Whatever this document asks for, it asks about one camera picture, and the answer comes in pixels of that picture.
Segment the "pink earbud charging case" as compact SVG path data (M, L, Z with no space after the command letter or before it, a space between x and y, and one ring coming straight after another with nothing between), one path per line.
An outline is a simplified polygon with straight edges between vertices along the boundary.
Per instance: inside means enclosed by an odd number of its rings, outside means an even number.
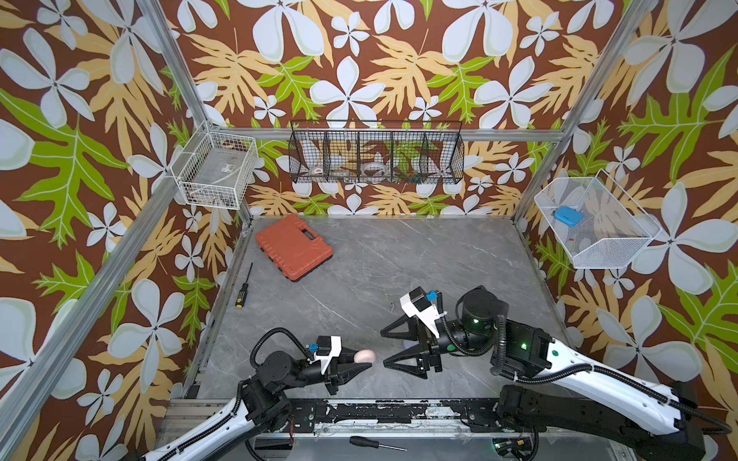
M372 350L360 350L353 355L353 361L355 363L368 363L373 364L377 360L377 355Z

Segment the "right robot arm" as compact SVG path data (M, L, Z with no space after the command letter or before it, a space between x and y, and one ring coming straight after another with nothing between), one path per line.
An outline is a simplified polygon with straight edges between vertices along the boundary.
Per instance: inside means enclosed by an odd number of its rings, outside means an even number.
M449 318L439 291L421 287L403 295L403 314L382 329L384 338L409 342L384 367L417 378L442 369L443 355L490 357L490 373L507 381L494 407L499 428L532 434L564 428L632 449L643 460L700 460L705 436L731 427L699 411L689 386L642 380L581 355L541 328L510 320L509 305L477 286Z

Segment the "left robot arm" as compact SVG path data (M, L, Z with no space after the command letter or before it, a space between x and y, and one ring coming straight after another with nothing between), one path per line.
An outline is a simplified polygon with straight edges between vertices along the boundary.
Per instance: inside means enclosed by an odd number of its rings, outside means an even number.
M302 357L274 351L258 361L259 350L275 335L290 340ZM138 458L217 460L255 436L283 428L292 418L288 390L323 385L330 395L336 395L340 386L370 369L376 360L375 352L346 348L336 335L322 335L306 345L287 328L273 328L259 338L250 353L255 374L238 382L236 395L225 406L185 435Z

